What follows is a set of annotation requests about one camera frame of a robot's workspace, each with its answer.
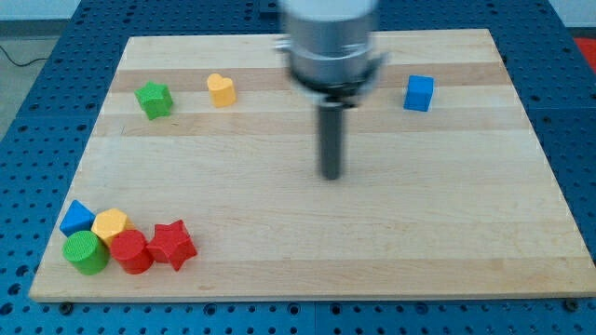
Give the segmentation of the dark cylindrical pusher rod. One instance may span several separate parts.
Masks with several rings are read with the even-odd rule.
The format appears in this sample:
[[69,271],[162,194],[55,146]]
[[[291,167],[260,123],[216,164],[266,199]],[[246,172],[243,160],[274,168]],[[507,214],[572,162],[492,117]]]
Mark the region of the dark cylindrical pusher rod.
[[321,175],[326,180],[341,176],[344,127],[344,105],[323,100],[318,105],[318,152]]

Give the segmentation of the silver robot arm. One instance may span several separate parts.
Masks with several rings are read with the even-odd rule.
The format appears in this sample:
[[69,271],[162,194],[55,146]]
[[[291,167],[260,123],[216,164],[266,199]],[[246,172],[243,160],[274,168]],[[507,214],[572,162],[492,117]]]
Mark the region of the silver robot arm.
[[342,174],[344,110],[369,94],[387,54],[373,55],[378,0],[286,0],[279,3],[291,79],[311,92],[318,115],[318,166],[327,180]]

